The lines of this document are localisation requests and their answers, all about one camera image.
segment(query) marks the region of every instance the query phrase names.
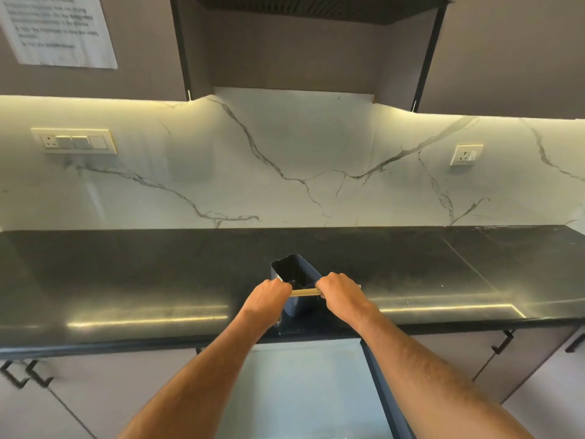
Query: wall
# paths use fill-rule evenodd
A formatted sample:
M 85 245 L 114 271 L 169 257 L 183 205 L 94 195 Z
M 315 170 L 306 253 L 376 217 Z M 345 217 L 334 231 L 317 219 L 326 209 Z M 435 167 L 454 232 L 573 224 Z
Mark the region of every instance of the wall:
M 44 154 L 31 127 L 105 127 L 118 155 Z M 582 120 L 217 88 L 189 103 L 5 96 L 0 129 L 4 230 L 566 224 L 585 204 Z M 449 167 L 471 142 L 476 165 Z

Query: kitchen counter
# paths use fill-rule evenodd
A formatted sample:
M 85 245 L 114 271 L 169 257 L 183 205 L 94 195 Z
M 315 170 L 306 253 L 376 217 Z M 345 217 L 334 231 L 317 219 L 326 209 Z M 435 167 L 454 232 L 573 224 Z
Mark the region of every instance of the kitchen counter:
M 585 321 L 585 236 L 563 226 L 0 233 L 0 358 L 208 344 L 270 262 L 345 272 L 409 334 Z M 325 301 L 263 342 L 354 337 Z

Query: power socket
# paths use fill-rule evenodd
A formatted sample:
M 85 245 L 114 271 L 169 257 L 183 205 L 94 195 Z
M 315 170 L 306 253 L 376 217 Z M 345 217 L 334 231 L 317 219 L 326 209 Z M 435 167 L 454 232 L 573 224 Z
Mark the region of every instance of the power socket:
M 483 145 L 457 145 L 451 159 L 451 166 L 474 164 L 482 149 Z
M 59 147 L 55 136 L 44 134 L 44 135 L 40 135 L 39 137 L 40 137 L 40 141 L 43 143 L 43 146 L 46 147 L 47 149 L 55 149 L 55 148 Z

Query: cabinet handle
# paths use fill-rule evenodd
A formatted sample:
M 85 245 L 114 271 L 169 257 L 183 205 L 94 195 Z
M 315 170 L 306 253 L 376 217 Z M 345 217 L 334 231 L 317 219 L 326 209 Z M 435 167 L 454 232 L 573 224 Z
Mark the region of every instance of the cabinet handle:
M 570 344 L 567 349 L 565 350 L 565 353 L 574 353 L 575 350 L 579 347 L 579 345 L 581 345 L 583 343 L 583 341 L 585 341 L 585 334 L 581 334 L 581 336 L 577 337 L 572 344 Z
M 491 347 L 492 350 L 494 350 L 494 353 L 502 354 L 502 351 L 505 350 L 509 343 L 512 341 L 512 339 L 514 339 L 514 335 L 512 333 L 513 331 L 508 330 L 504 331 L 504 334 L 506 334 L 506 339 L 504 339 L 502 344 L 499 347 Z
M 32 362 L 29 363 L 29 365 L 26 367 L 25 371 L 26 373 L 30 376 L 30 378 L 35 381 L 37 384 L 39 384 L 42 388 L 47 388 L 48 384 L 50 384 L 53 381 L 52 377 L 48 377 L 46 380 L 43 380 L 42 377 L 39 376 L 39 374 L 33 370 L 34 366 L 39 363 L 38 360 L 34 360 Z
M 24 388 L 26 382 L 29 381 L 29 378 L 25 378 L 22 380 L 18 380 L 16 377 L 14 377 L 12 375 L 12 373 L 10 371 L 8 371 L 8 367 L 11 366 L 12 361 L 6 361 L 4 362 L 4 365 L 2 365 L 0 367 L 0 373 L 8 379 L 8 382 L 10 382 L 11 384 L 13 384 L 16 388 L 18 388 L 19 390 L 21 390 L 22 388 Z

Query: paper sign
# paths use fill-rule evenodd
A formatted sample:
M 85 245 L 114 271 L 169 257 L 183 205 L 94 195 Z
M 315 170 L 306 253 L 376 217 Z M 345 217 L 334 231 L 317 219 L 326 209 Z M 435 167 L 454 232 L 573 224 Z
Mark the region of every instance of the paper sign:
M 0 0 L 0 24 L 18 63 L 118 69 L 99 0 Z

